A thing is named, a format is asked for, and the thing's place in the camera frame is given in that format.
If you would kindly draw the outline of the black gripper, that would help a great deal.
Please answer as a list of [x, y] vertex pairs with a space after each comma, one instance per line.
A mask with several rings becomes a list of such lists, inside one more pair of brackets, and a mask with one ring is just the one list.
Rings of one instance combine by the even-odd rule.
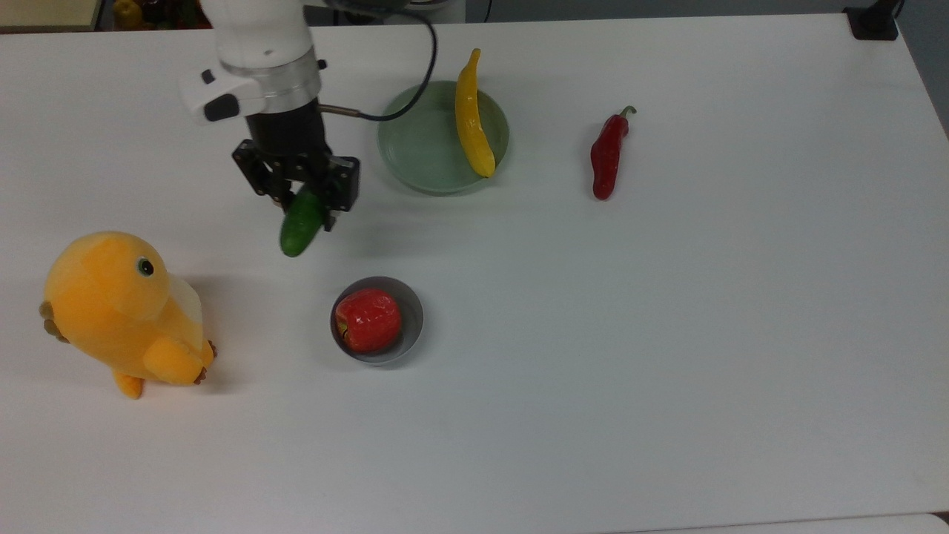
[[282, 211], [294, 203], [294, 181], [284, 162], [294, 167], [306, 159], [311, 192], [319, 199], [323, 230], [330, 232], [338, 212], [349, 212], [360, 192], [360, 161], [355, 156], [331, 155], [325, 139], [319, 102], [314, 100], [280, 113], [245, 117], [251, 139], [231, 152], [235, 165], [259, 197], [270, 197]]

